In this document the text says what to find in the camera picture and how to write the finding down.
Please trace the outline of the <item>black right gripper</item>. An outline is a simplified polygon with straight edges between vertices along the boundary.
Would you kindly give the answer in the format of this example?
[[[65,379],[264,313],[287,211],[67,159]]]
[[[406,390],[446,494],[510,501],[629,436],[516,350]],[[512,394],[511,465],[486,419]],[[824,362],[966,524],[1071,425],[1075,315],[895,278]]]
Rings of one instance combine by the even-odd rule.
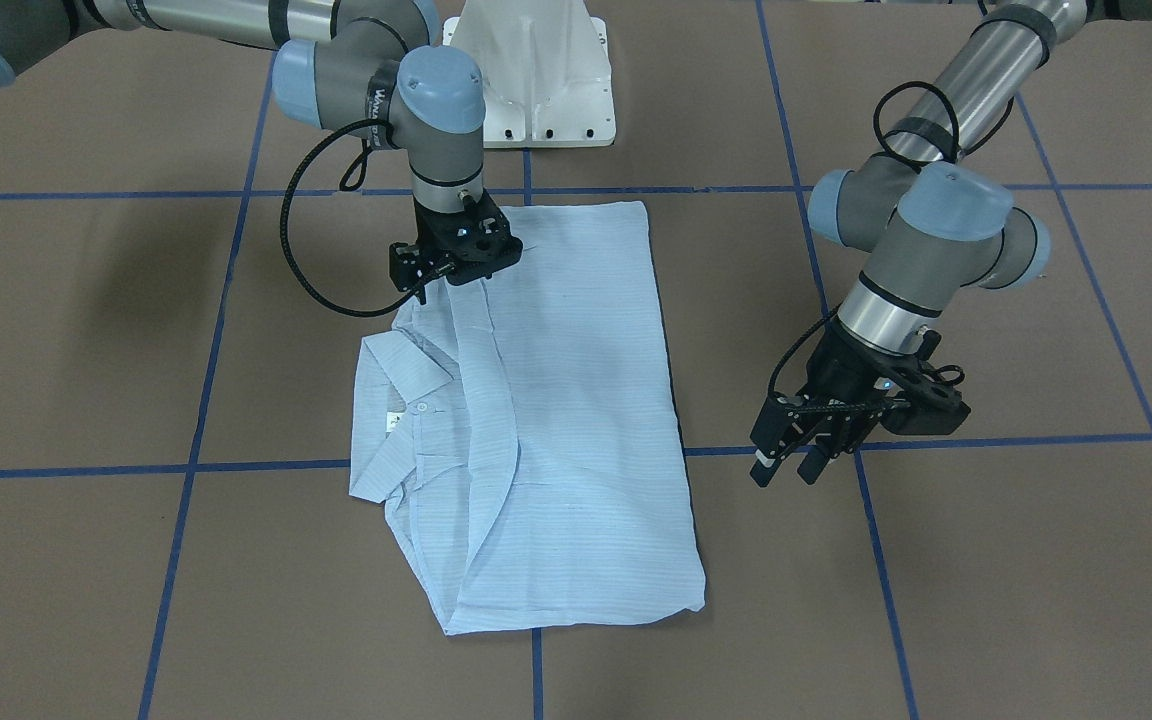
[[[420,293],[435,279],[462,286],[488,279],[520,262],[524,243],[488,192],[460,202],[452,213],[414,200],[417,236],[389,247],[389,276],[397,291]]]

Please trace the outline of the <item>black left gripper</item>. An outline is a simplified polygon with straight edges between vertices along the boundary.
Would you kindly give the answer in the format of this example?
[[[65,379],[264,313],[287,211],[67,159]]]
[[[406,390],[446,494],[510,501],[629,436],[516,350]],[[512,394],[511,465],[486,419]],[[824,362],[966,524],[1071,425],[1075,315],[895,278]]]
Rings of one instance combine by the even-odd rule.
[[[806,381],[795,395],[778,391],[788,361],[814,333],[823,334],[805,365]],[[950,435],[969,418],[958,386],[958,365],[933,366],[940,333],[915,333],[914,354],[887,354],[847,332],[835,318],[817,320],[776,361],[765,400],[751,429],[755,462],[750,478],[765,488],[783,461],[808,447],[797,465],[806,486],[814,486],[842,454],[854,454],[876,427],[896,435]]]

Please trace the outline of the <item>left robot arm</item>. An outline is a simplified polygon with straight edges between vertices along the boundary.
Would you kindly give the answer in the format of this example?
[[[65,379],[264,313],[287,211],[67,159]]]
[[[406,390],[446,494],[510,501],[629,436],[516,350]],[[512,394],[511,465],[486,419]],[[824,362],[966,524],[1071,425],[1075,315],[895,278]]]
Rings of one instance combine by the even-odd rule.
[[[964,370],[931,361],[934,325],[961,288],[1033,281],[1051,237],[1005,185],[963,162],[1006,122],[1053,50],[1097,20],[1152,22],[1152,1],[1000,1],[940,76],[899,86],[922,91],[905,118],[886,124],[874,111],[874,156],[814,183],[810,228],[867,253],[867,263],[846,300],[814,323],[820,341],[804,386],[786,395],[768,382],[750,434],[758,486],[797,448],[806,450],[797,473],[813,484],[874,429],[950,435],[969,418]]]

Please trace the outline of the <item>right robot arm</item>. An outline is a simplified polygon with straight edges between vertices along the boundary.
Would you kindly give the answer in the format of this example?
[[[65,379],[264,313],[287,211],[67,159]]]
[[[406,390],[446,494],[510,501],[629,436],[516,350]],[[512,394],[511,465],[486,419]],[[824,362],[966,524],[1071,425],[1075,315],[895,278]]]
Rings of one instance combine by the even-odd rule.
[[[416,237],[389,247],[397,291],[486,279],[524,245],[484,184],[485,81],[465,53],[435,41],[433,1],[0,1],[0,88],[97,31],[187,35],[271,54],[271,94],[285,118],[326,132],[294,169],[280,209],[289,268],[291,200],[332,143],[361,141],[339,181],[355,192],[371,156],[403,152]]]

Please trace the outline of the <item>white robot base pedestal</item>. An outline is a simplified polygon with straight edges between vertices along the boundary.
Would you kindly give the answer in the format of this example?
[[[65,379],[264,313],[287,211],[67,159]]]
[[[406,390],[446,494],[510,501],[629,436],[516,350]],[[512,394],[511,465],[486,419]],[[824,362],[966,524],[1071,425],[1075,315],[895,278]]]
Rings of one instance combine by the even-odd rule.
[[[584,1],[467,1],[444,20],[442,41],[483,73],[485,149],[616,141],[607,24]]]

